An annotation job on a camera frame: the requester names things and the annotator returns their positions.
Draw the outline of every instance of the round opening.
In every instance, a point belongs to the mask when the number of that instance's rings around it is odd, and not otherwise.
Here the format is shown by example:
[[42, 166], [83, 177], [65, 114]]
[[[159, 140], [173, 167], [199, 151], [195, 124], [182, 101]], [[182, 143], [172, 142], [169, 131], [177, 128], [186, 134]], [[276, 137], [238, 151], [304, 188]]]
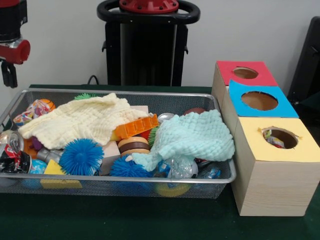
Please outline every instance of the round opening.
[[292, 149], [298, 144], [297, 137], [290, 131], [271, 127], [262, 132], [264, 139], [279, 149]]
[[253, 109], [268, 111], [278, 106], [278, 101], [272, 95], [261, 91], [249, 91], [241, 96], [241, 100]]
[[258, 77], [258, 72], [248, 68], [248, 67], [242, 67], [242, 66], [238, 66], [233, 70], [234, 75], [236, 75], [239, 78], [242, 79], [255, 79], [256, 77]]

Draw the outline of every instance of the metal basket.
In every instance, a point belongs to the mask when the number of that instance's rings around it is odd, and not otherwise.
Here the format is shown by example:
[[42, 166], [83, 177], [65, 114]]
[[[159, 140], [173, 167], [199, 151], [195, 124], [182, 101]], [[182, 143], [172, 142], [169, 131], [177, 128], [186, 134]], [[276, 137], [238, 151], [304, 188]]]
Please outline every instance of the metal basket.
[[[50, 99], [58, 107], [82, 93], [96, 94], [102, 97], [111, 91], [37, 88], [24, 90], [11, 101], [0, 117], [0, 123], [3, 124], [2, 126], [16, 130], [13, 118], [24, 112], [36, 99]], [[207, 111], [220, 110], [216, 99], [209, 94], [129, 91], [115, 91], [114, 93], [119, 98], [126, 98], [132, 106], [147, 105], [149, 112], [158, 115], [162, 113], [182, 115], [191, 108], [204, 108]], [[236, 178], [232, 159], [216, 164], [221, 170], [219, 179], [0, 173], [0, 193], [216, 199], [226, 184]], [[66, 187], [43, 188], [41, 181], [42, 183], [59, 181], [59, 183], [64, 183]]]

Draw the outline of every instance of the light green knitted cloth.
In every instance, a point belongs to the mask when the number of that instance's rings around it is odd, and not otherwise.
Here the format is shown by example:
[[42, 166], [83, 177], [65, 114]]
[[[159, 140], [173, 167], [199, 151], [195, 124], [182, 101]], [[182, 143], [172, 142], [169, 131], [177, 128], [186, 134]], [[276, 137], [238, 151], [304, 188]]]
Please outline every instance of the light green knitted cloth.
[[165, 120], [156, 131], [155, 141], [149, 154], [133, 153], [135, 163], [147, 171], [156, 168], [161, 160], [184, 155], [209, 161], [225, 161], [235, 153], [233, 137], [222, 122], [217, 110], [201, 114], [175, 115]]

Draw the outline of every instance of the red robot part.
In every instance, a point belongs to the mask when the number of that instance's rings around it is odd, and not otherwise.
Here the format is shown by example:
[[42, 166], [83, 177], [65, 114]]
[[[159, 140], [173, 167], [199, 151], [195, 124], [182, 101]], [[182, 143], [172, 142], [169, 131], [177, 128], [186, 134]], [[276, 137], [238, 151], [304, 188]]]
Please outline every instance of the red robot part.
[[120, 8], [139, 14], [167, 14], [178, 10], [177, 0], [120, 0]]
[[0, 45], [0, 56], [8, 63], [23, 64], [29, 57], [30, 43], [28, 40], [23, 39], [14, 44], [12, 46]]
[[18, 5], [20, 0], [0, 0], [0, 8], [9, 8]]

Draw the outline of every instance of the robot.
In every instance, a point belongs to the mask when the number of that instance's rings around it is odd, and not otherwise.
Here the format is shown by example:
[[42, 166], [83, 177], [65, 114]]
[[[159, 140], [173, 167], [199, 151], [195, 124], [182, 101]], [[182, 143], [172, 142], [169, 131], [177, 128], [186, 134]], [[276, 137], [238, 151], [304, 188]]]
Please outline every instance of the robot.
[[[102, 51], [108, 84], [181, 86], [188, 54], [186, 25], [200, 18], [196, 5], [184, 0], [106, 0], [97, 7], [97, 16], [106, 22]], [[15, 65], [30, 54], [30, 43], [20, 33], [27, 22], [27, 0], [0, 0], [0, 62], [7, 87], [18, 86]]]
[[0, 0], [0, 62], [7, 87], [18, 86], [15, 64], [23, 64], [30, 54], [30, 43], [20, 33], [27, 22], [26, 0]]

